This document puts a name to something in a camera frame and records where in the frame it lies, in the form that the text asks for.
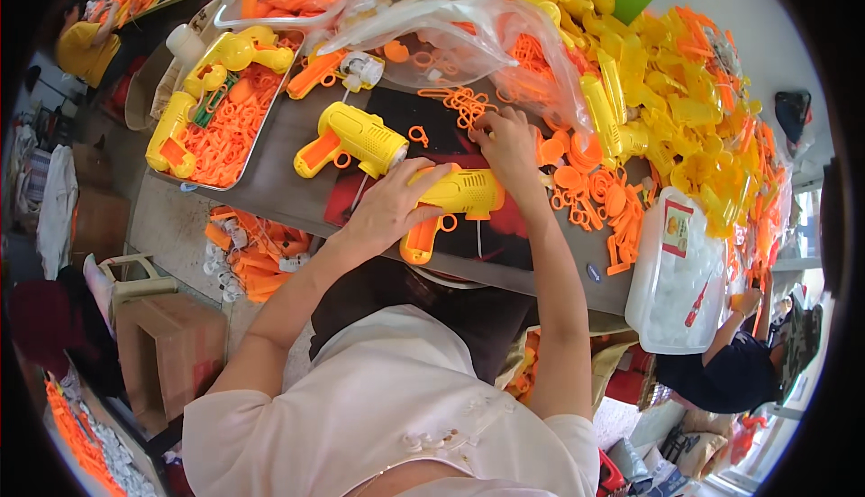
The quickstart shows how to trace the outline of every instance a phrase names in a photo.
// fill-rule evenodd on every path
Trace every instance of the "floor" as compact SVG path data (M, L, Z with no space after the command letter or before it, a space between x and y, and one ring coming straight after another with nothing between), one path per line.
M221 308L228 318L227 353L231 359L261 306L245 297L234 303L224 302L219 283L201 268L203 232L209 211L220 203L195 192L181 192L178 187L150 176L144 161L146 135L122 128L101 114L83 117L81 140L94 143L105 135L105 151L113 162L114 191L132 201L126 254L152 255L159 273L177 278L182 291ZM307 324L289 352L283 391L310 371L307 353L311 336L312 328ZM635 446L656 442L664 438L683 413L672 402L640 413L634 405L605 397L594 416L600 448L606 450L627 437L633 439Z

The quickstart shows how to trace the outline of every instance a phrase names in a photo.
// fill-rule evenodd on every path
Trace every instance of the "yellow toy gun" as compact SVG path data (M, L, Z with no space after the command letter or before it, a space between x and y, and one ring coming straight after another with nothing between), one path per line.
M424 172L419 170L408 181L412 185ZM427 219L417 224L405 234L400 241L400 255L409 264L426 264L433 256L433 242L438 230L450 232L457 228L454 213L465 213L470 221L486 221L490 212L499 210L504 205L504 189L492 175L489 168L460 168L451 163L451 171L435 183L418 200L419 205L439 206L445 211L444 216ZM445 228L443 220L450 216L453 226Z
M312 178L328 161L345 168L356 157L363 172L378 178L404 160L407 151L408 141L385 127L381 117L337 101L319 117L319 137L294 156L294 170ZM348 158L340 163L344 155Z
M177 178L189 178L196 168L196 157L179 142L178 136L192 121L190 111L207 93L222 86L230 70L244 70L255 62L277 74L285 73L294 52L276 47L277 40L277 35L266 26L249 27L240 33L225 32L217 37L183 80L183 91L171 94L147 145L147 164L160 172L169 170Z

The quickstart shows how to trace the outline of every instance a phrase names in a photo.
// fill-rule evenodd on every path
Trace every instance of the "metal tray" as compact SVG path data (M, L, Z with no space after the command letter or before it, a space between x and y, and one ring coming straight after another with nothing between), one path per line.
M287 31L287 32L298 32L303 34L304 38L300 41L300 46L297 48L297 52L295 52L294 60L291 61L291 66L288 68L286 73L283 75L282 80L279 81L279 87L277 88L277 92L273 95L273 99L271 99L270 105L267 106L267 111L265 112L265 117L261 119L261 125L259 125L259 130L255 134L255 138L253 139L253 145L249 147L249 154L246 155L246 160L243 162L243 168L241 169L241 173L237 175L237 179L234 180L228 187L217 187L217 186L209 186L208 184L199 184L194 181L190 181L188 178L177 178L176 176L172 176L171 174L165 172L159 172L162 176L166 178L176 179L181 182L181 189L183 191L193 191L199 187L204 187L205 189L213 189L214 191L228 191L232 187L237 185L237 182L241 181L243 178L243 173L246 172L246 167L249 166L249 158L253 156L253 150L255 149L255 144L258 143L259 137L261 136L261 130L265 128L265 122L267 121L267 116L270 115L271 110L273 110L273 105L280 95L285 93L284 86L286 85L286 81L290 78L291 72L300 63L300 52L303 51L304 45L306 43L306 33L303 30L278 30L278 31Z

